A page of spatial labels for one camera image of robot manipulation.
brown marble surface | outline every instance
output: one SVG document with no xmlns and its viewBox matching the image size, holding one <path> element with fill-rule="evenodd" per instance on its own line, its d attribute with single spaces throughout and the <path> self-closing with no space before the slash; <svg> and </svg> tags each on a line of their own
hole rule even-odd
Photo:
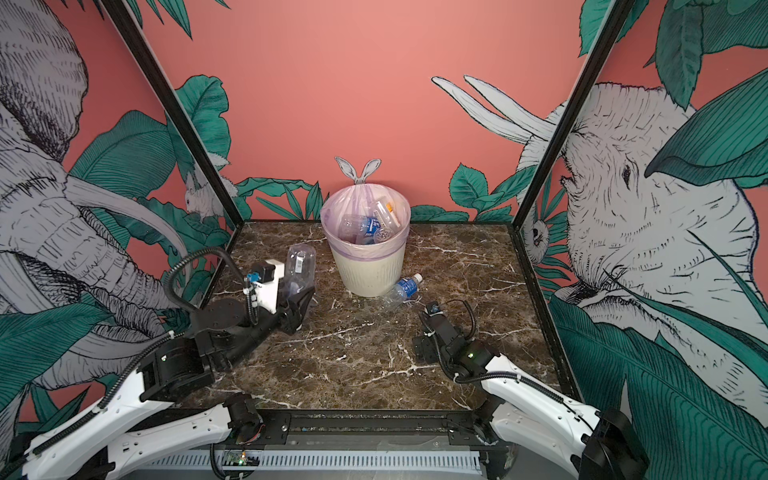
<svg viewBox="0 0 768 480">
<path fill-rule="evenodd" d="M 310 242 L 317 250 L 316 302 L 293 336 L 274 333 L 233 372 L 187 397 L 181 406 L 210 407 L 235 392 L 261 399 L 263 408 L 467 409 L 485 394 L 450 382 L 437 365 L 419 365 L 412 338 L 418 310 L 431 300 L 467 299 L 487 341 L 542 382 L 559 389 L 517 256 L 504 225 L 411 226 L 402 274 L 421 273 L 414 300 L 387 316 L 377 299 L 351 294 L 342 284 L 318 223 L 248 223 L 233 258 L 245 270 L 258 260 L 285 261 L 288 247 Z M 215 298 L 240 298 L 224 271 Z M 469 328 L 461 303 L 445 310 Z"/>
</svg>

white trash can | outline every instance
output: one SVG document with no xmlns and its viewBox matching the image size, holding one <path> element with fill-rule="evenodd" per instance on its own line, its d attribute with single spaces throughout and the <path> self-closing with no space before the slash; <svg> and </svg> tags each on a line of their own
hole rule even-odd
<svg viewBox="0 0 768 480">
<path fill-rule="evenodd" d="M 355 245 L 338 237 L 345 215 L 371 216 L 369 206 L 378 198 L 388 197 L 395 204 L 394 214 L 401 230 L 384 243 Z M 344 286 L 360 296 L 374 297 L 400 280 L 402 258 L 410 230 L 411 206 L 396 190 L 377 184 L 360 184 L 339 190 L 320 211 L 320 222 L 333 252 Z"/>
</svg>

bottle label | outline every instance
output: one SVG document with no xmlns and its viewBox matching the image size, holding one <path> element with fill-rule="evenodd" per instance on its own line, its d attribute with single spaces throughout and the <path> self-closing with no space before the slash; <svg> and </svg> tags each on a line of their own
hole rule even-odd
<svg viewBox="0 0 768 480">
<path fill-rule="evenodd" d="M 406 279 L 402 279 L 397 284 L 400 285 L 402 287 L 403 291 L 406 292 L 406 295 L 407 295 L 408 298 L 411 298 L 411 295 L 416 293 L 416 290 L 419 289 L 416 286 L 416 282 L 413 281 L 413 279 L 410 279 L 410 278 L 407 279 L 407 280 Z"/>
<path fill-rule="evenodd" d="M 376 233 L 376 231 L 381 227 L 381 224 L 379 221 L 373 217 L 368 217 L 366 219 L 366 237 L 369 237 Z"/>
</svg>

elephant illustration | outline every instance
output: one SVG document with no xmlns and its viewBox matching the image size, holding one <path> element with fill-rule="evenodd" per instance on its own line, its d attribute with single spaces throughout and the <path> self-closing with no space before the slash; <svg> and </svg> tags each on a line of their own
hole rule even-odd
<svg viewBox="0 0 768 480">
<path fill-rule="evenodd" d="M 538 165 L 564 106 L 541 119 L 492 85 L 465 79 L 505 117 L 453 83 L 432 80 L 480 125 L 525 145 L 518 169 Z M 766 324 L 736 280 L 697 240 L 760 296 L 753 280 L 757 223 L 743 191 L 733 180 L 697 187 L 662 173 L 644 176 L 656 152 L 693 113 L 663 88 L 610 83 L 592 88 L 561 152 L 571 174 L 561 183 L 568 194 L 568 252 L 578 283 L 556 295 L 581 306 L 595 322 L 635 328 L 651 341 L 661 334 L 710 388 L 768 425 L 768 389 L 751 370 L 696 330 L 640 304 L 611 279 L 639 296 L 693 310 L 768 342 Z"/>
<path fill-rule="evenodd" d="M 61 162 L 78 132 L 86 66 L 42 0 L 0 0 L 0 18 L 0 314 L 39 313 L 76 303 L 83 292 L 114 314 L 33 380 L 57 389 L 119 373 L 164 333 L 156 310 L 174 307 L 90 209 L 140 220 L 181 256 L 187 251 L 155 213 L 67 175 Z M 26 387 L 0 412 L 0 452 L 25 394 Z"/>
</svg>

